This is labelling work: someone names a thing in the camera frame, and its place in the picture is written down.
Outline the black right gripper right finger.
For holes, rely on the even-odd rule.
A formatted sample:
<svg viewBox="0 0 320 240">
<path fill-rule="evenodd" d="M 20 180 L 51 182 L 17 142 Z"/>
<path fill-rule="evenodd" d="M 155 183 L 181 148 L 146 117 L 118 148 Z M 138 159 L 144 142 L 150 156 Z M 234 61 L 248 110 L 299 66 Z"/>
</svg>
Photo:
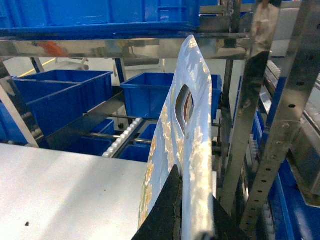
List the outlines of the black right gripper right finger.
<svg viewBox="0 0 320 240">
<path fill-rule="evenodd" d="M 250 237 L 227 214 L 220 202 L 212 195 L 212 240 L 250 240 Z"/>
</svg>

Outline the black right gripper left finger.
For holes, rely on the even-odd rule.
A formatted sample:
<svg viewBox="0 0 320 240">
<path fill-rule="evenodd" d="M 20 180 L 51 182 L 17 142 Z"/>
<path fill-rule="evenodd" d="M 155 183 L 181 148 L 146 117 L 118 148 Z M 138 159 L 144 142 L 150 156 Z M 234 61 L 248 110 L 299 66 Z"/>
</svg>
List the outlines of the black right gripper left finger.
<svg viewBox="0 0 320 240">
<path fill-rule="evenodd" d="M 134 240 L 180 240 L 183 181 L 175 164 L 149 216 L 133 236 Z"/>
</svg>

